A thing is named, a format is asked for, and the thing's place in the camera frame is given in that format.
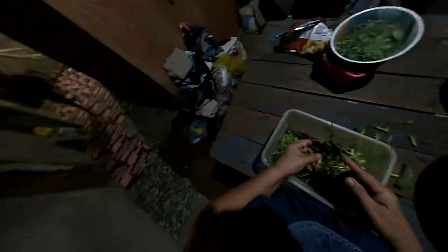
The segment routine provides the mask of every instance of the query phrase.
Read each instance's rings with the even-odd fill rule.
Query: green vegetables in bowl
[[[404,32],[384,20],[370,20],[354,25],[342,41],[336,42],[336,51],[354,61],[377,61],[396,54],[401,47]]]
[[[304,133],[289,130],[280,139],[278,150],[272,154],[273,160],[277,160],[286,150],[288,145],[301,139],[310,139],[310,137]],[[342,155],[347,155],[361,165],[366,162],[366,160],[361,158],[361,153],[357,152],[356,149],[342,148],[340,145],[332,141],[320,143],[319,141],[314,140],[313,147],[311,149],[315,153],[322,154],[322,160],[320,162],[321,168],[319,170],[313,171],[303,169],[302,171],[295,174],[295,176],[300,178],[305,183],[308,183],[309,181],[319,180],[319,177],[322,176],[336,177],[341,173],[350,171],[350,168],[343,162]]]

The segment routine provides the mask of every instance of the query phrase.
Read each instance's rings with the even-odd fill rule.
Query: yellow cloth
[[[55,129],[51,128],[51,127],[34,127],[33,129],[33,133],[35,135],[40,135],[40,136],[50,136],[54,133]]]
[[[228,71],[235,75],[240,75],[246,72],[246,64],[244,63],[243,57],[241,57],[241,55],[231,55],[225,53],[213,63],[213,67],[217,67],[219,65],[226,65]]]

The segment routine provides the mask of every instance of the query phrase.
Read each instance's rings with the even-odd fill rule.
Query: plastic basin
[[[261,160],[266,167],[272,165],[272,153],[277,151],[280,139],[288,130],[302,132],[321,141],[329,140],[333,133],[333,142],[339,143],[343,148],[356,148],[362,153],[363,159],[366,160],[363,167],[383,185],[387,184],[396,163],[396,153],[389,145],[298,109],[291,109],[283,114],[262,151]],[[288,181],[334,208],[333,204],[299,178],[291,176]]]

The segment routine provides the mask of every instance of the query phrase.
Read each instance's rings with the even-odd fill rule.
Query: metal bowl
[[[377,61],[354,61],[340,55],[335,47],[335,43],[342,41],[345,34],[350,31],[354,25],[364,24],[369,20],[385,20],[397,25],[404,31],[404,43],[396,54]],[[397,6],[375,7],[358,12],[339,24],[333,32],[330,40],[332,51],[341,59],[353,63],[379,63],[396,58],[409,51],[422,38],[425,25],[423,19],[410,9]]]

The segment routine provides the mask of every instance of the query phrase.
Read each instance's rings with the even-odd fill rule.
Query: hand
[[[344,162],[355,172],[358,179],[370,187],[373,193],[373,196],[370,197],[356,179],[345,179],[347,186],[358,196],[374,226],[394,245],[397,251],[423,251],[411,226],[401,212],[397,196],[352,159],[344,156]]]
[[[273,166],[284,175],[292,175],[305,167],[309,170],[312,166],[318,168],[317,162],[322,159],[322,155],[313,153],[311,146],[313,143],[309,139],[290,144]]]

